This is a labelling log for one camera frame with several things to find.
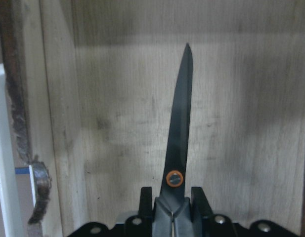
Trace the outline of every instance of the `orange ring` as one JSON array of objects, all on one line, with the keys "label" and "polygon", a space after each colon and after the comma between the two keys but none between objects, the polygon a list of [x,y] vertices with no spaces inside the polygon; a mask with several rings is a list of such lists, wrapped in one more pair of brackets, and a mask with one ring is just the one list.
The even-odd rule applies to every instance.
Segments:
[{"label": "orange ring", "polygon": [[[181,179],[180,182],[177,183],[177,184],[172,184],[172,183],[170,182],[170,178],[171,178],[171,176],[174,175],[174,174],[177,174],[177,175],[180,177],[180,179]],[[170,171],[170,172],[167,174],[166,180],[167,180],[167,184],[168,184],[170,187],[172,187],[172,188],[177,188],[177,187],[181,186],[181,184],[183,183],[183,175],[182,175],[182,173],[181,173],[180,171],[178,171],[178,170],[172,170],[172,171]]]}]

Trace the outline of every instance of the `white pole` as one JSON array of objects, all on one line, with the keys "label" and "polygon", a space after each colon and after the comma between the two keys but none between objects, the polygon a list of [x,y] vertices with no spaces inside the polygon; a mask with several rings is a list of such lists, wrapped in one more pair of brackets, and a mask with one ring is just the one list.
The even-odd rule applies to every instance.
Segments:
[{"label": "white pole", "polygon": [[0,204],[6,237],[24,237],[9,133],[3,64],[0,64]]}]

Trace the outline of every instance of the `scissor blade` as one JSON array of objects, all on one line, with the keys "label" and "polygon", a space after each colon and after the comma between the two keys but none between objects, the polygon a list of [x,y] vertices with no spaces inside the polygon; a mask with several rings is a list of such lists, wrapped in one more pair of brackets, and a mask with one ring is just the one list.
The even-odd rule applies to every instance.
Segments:
[{"label": "scissor blade", "polygon": [[[175,212],[184,202],[184,179],[186,170],[188,133],[190,126],[193,58],[186,44],[174,92],[168,137],[166,162],[162,179],[160,199]],[[183,183],[176,188],[167,184],[166,176],[177,170],[183,175]]]}]

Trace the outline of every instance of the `silver screw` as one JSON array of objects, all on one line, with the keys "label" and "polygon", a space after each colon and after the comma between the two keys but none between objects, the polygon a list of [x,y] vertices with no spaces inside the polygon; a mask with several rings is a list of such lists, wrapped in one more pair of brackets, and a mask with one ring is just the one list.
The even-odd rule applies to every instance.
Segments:
[{"label": "silver screw", "polygon": [[137,225],[140,225],[142,223],[142,220],[140,218],[134,218],[132,220],[132,223],[137,226]]},{"label": "silver screw", "polygon": [[225,223],[225,218],[223,216],[220,216],[220,215],[217,215],[215,216],[215,221],[218,223],[218,224],[223,224]]},{"label": "silver screw", "polygon": [[177,173],[174,173],[171,175],[170,177],[170,183],[173,184],[173,185],[177,185],[181,182],[181,177],[177,174]]},{"label": "silver screw", "polygon": [[101,229],[100,227],[94,226],[94,227],[90,230],[90,233],[91,233],[92,235],[95,235],[95,234],[100,233],[101,230],[102,230],[102,229]]},{"label": "silver screw", "polygon": [[271,227],[267,223],[264,223],[264,222],[259,223],[258,228],[259,228],[259,230],[261,230],[263,232],[269,232],[271,230]]}]

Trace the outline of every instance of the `wooden board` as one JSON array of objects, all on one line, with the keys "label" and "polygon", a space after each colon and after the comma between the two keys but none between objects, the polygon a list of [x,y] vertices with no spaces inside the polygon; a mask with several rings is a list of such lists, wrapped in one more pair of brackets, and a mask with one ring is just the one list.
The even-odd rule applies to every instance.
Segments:
[{"label": "wooden board", "polygon": [[[142,186],[158,196],[186,42],[186,195],[202,186],[244,226],[266,218],[300,232],[305,0],[53,0],[40,10],[64,236],[88,221],[112,227],[137,209]],[[38,97],[29,111],[48,106]]]}]

